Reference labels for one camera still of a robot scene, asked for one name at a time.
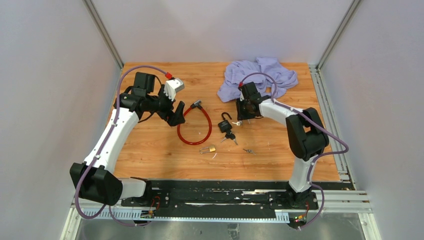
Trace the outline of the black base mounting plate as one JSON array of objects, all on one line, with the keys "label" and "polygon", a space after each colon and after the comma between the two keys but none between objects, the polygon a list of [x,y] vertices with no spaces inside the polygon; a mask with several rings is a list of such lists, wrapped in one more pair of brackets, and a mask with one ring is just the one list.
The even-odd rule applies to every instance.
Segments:
[{"label": "black base mounting plate", "polygon": [[155,217],[252,219],[275,217],[275,211],[304,215],[324,210],[323,191],[311,188],[306,202],[292,207],[283,200],[287,181],[153,180],[147,197],[121,200],[123,207],[147,208]]}]

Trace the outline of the aluminium frame post left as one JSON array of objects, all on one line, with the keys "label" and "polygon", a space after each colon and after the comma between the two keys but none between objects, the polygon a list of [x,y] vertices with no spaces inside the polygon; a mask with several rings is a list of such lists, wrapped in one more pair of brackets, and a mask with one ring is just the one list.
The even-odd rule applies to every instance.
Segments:
[{"label": "aluminium frame post left", "polygon": [[84,3],[89,15],[91,16],[98,32],[100,33],[101,37],[103,38],[104,43],[106,44],[109,52],[112,55],[112,58],[114,59],[116,65],[122,69],[124,67],[124,62],[118,52],[118,49],[116,48],[103,20],[101,15],[99,14],[95,3],[92,0],[82,0]]}]

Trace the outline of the aluminium frame post right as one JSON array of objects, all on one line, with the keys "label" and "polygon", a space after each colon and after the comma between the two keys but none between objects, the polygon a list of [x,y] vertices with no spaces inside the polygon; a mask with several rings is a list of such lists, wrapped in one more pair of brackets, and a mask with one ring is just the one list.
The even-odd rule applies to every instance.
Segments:
[{"label": "aluminium frame post right", "polygon": [[352,0],[345,14],[343,15],[340,23],[338,24],[334,34],[330,38],[329,43],[327,44],[324,52],[322,53],[318,63],[315,65],[315,69],[319,72],[324,65],[326,64],[328,58],[330,57],[333,49],[336,47],[343,33],[345,32],[346,27],[348,26],[351,19],[354,17],[358,7],[361,5],[362,0]]}]

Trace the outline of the small brass padlock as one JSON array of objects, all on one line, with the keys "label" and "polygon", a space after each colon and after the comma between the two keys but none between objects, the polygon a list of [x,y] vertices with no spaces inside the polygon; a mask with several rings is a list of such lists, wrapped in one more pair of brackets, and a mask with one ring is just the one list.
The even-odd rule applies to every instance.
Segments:
[{"label": "small brass padlock", "polygon": [[199,153],[200,154],[208,154],[208,153],[213,153],[213,152],[215,152],[216,151],[216,147],[215,147],[215,145],[210,145],[210,146],[207,146],[207,147],[203,147],[203,148],[201,148],[200,150],[199,150]]}]

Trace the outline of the black padlock body with shackle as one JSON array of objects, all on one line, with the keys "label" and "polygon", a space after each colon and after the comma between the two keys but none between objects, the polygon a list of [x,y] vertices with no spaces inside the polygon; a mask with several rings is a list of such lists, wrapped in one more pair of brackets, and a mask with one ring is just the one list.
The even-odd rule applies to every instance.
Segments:
[{"label": "black padlock body with shackle", "polygon": [[218,128],[221,133],[228,134],[232,129],[232,125],[226,117],[228,117],[230,120],[232,120],[232,117],[228,112],[222,112],[221,117],[222,117],[222,121],[218,123]]}]

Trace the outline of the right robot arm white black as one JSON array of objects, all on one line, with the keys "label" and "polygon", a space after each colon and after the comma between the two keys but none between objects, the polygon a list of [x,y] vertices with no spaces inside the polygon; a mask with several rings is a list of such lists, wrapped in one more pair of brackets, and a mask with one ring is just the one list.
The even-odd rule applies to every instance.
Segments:
[{"label": "right robot arm white black", "polygon": [[238,89],[241,92],[236,100],[238,120],[269,118],[286,127],[294,166],[282,199],[291,208],[299,208],[311,196],[314,158],[323,154],[329,144],[317,110],[312,107],[293,108],[270,96],[262,96],[253,82],[241,83]]}]

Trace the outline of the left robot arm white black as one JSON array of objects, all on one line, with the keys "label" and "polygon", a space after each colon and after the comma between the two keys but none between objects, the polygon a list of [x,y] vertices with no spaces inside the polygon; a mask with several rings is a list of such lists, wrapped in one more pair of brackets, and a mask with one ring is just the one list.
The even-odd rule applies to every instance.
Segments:
[{"label": "left robot arm white black", "polygon": [[185,88],[183,81],[168,76],[157,95],[152,95],[156,79],[154,74],[135,74],[133,85],[119,94],[106,129],[93,150],[82,163],[71,166],[77,198],[108,206],[127,198],[134,198],[142,207],[152,203],[151,183],[147,179],[118,178],[114,171],[124,143],[145,113],[157,114],[171,127],[185,123],[184,102],[174,107],[177,93]]}]

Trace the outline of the aluminium frame post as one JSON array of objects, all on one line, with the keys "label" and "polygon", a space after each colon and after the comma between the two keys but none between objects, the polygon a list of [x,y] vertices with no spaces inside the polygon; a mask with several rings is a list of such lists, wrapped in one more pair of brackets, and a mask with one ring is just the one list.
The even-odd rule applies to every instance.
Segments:
[{"label": "aluminium frame post", "polygon": [[329,43],[327,44],[324,52],[322,53],[318,63],[315,65],[315,69],[319,72],[324,65],[326,64],[328,58],[330,57],[333,49],[336,47],[343,33],[345,32],[346,27],[348,26],[351,19],[354,17],[358,7],[361,5],[362,0],[352,0],[345,14],[343,15],[340,23],[338,24],[334,34],[330,38]]},{"label": "aluminium frame post", "polygon": [[118,52],[118,49],[116,48],[103,20],[101,15],[99,14],[95,3],[92,0],[82,0],[84,3],[89,15],[91,16],[98,32],[100,33],[101,37],[103,38],[104,43],[106,44],[109,52],[112,55],[112,58],[114,59],[116,65],[122,69],[124,67],[124,62]]}]

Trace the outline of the crumpled lavender cloth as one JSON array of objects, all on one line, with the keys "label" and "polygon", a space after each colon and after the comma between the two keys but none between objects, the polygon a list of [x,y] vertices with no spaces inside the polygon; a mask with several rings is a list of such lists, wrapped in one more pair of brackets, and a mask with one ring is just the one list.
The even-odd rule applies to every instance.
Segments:
[{"label": "crumpled lavender cloth", "polygon": [[257,57],[254,61],[231,62],[224,71],[224,81],[217,95],[224,103],[241,96],[239,84],[254,83],[262,96],[280,98],[299,84],[298,74],[289,70],[274,57]]}]

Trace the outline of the red cable lock black body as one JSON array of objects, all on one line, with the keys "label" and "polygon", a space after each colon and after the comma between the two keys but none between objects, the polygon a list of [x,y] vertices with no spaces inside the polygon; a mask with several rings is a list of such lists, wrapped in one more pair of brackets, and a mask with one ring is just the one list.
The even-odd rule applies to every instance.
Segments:
[{"label": "red cable lock black body", "polygon": [[205,143],[210,138],[213,126],[212,119],[206,109],[203,107],[201,100],[196,100],[195,102],[191,103],[190,106],[188,106],[184,111],[183,116],[186,117],[193,110],[198,112],[198,116],[203,116],[203,125],[201,125],[199,122],[189,123],[189,127],[194,127],[194,129],[189,130],[188,127],[182,128],[183,125],[180,124],[176,128],[176,133],[178,138],[184,144],[197,146]]}]

